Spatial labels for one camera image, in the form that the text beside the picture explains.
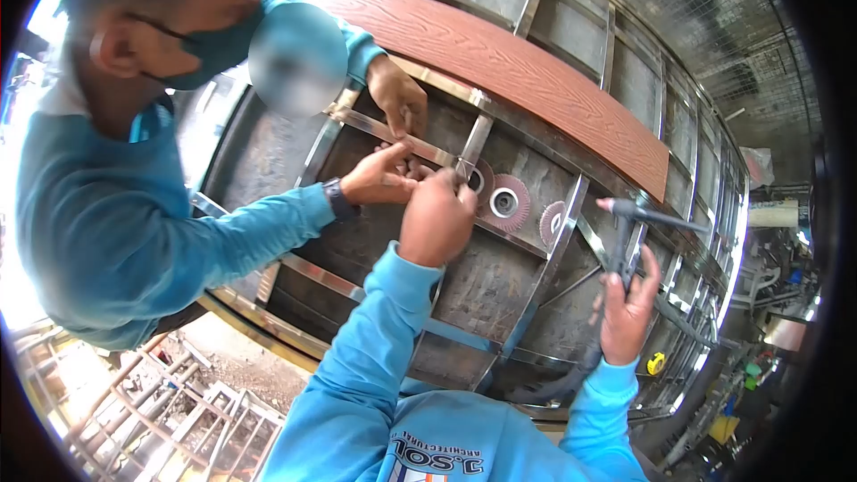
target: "wristwatch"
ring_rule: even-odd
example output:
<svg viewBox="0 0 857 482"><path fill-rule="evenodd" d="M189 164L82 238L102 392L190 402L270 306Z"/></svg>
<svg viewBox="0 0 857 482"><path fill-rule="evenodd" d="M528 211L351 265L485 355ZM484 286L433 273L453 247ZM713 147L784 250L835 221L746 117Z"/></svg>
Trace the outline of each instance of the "wristwatch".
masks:
<svg viewBox="0 0 857 482"><path fill-rule="evenodd" d="M337 221L345 221L360 215L360 207L348 203L345 199L345 194L342 193L342 188L339 187L339 177L328 180L321 185L324 190L324 196L327 198L327 203L333 209L333 215Z"/></svg>

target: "teal long-sleeve shirt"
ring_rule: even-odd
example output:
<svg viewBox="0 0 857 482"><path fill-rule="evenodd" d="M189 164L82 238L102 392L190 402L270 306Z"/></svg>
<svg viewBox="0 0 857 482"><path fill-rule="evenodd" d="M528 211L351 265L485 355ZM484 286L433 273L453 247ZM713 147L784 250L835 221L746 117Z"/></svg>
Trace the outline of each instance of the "teal long-sleeve shirt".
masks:
<svg viewBox="0 0 857 482"><path fill-rule="evenodd" d="M627 437L634 368L603 359L553 445L521 412L466 391L399 400L414 338L440 270L404 261L391 242L366 298L295 399L262 479L377 482L645 480Z"/></svg>
<svg viewBox="0 0 857 482"><path fill-rule="evenodd" d="M262 0L261 7L270 13L298 1ZM348 74L365 84L370 61L383 51L368 32L338 24ZM220 219L191 218L171 114L153 104L138 115L132 141L144 141L103 137L73 68L62 66L24 141L16 236L40 304L84 341L135 348L204 288L251 273L334 220L320 185Z"/></svg>

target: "sleeve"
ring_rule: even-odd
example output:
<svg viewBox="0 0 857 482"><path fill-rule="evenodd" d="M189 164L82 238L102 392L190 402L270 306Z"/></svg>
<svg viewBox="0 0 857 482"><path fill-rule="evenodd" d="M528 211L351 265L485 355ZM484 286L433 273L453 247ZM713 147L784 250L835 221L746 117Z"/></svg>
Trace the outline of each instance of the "sleeve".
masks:
<svg viewBox="0 0 857 482"><path fill-rule="evenodd" d="M264 480L375 480L414 338L441 275L401 259L397 242L366 278L366 298L295 399Z"/></svg>
<svg viewBox="0 0 857 482"><path fill-rule="evenodd" d="M574 399L560 441L560 449L610 480L646 480L627 436L638 359L625 366L601 359Z"/></svg>
<svg viewBox="0 0 857 482"><path fill-rule="evenodd" d="M260 199L218 219L171 218L141 191L94 182L35 217L34 258L53 264L73 311L116 327L178 312L205 287L251 273L334 220L321 184Z"/></svg>
<svg viewBox="0 0 857 482"><path fill-rule="evenodd" d="M262 0L262 9L265 15L268 15L274 8L290 2L304 2L304 0ZM378 54L383 54L384 49L375 45L372 35L366 30L349 25L339 17L332 17L336 19L345 37L345 47L348 49L348 76L365 86L366 71L369 69L370 62Z"/></svg>

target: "tape measure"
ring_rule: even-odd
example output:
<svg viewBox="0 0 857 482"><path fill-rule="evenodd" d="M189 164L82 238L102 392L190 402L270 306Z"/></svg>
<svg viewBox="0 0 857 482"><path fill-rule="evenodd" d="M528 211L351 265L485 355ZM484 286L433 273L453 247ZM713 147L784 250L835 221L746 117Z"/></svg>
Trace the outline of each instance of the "tape measure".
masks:
<svg viewBox="0 0 857 482"><path fill-rule="evenodd" d="M645 369L649 371L649 374L655 376L661 370L663 370L663 364L667 361L667 356L663 355L663 352L658 352L649 359L649 362L645 364Z"/></svg>

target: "hand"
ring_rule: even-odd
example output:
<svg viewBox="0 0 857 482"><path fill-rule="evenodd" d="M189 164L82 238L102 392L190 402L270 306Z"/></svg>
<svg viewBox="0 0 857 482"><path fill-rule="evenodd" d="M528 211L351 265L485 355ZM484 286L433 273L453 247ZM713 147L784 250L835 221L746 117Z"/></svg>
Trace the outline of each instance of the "hand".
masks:
<svg viewBox="0 0 857 482"><path fill-rule="evenodd" d="M374 151L377 153L380 150L385 150L390 147L387 142L381 142L376 146ZM423 180L430 175L434 175L434 170L428 166L424 166L415 156L408 156L401 162L396 163L396 171L399 175L403 175L408 179Z"/></svg>
<svg viewBox="0 0 857 482"><path fill-rule="evenodd" d="M366 72L370 95L387 116L396 138L422 137L426 126L426 92L386 54L379 54Z"/></svg>
<svg viewBox="0 0 857 482"><path fill-rule="evenodd" d="M399 257L437 268L465 248L477 213L477 195L445 167L426 178L404 210Z"/></svg>
<svg viewBox="0 0 857 482"><path fill-rule="evenodd" d="M661 283L661 269L647 245L640 249L645 280L638 275L631 279L627 298L618 274L604 274L601 283L604 291L595 299L595 310L607 300L601 326L601 348L604 360L610 365L628 365L643 349L645 332L649 326L651 308Z"/></svg>
<svg viewBox="0 0 857 482"><path fill-rule="evenodd" d="M407 142L398 142L359 161L351 173L339 180L348 203L408 203L417 182L402 175L396 166L404 164L411 150Z"/></svg>

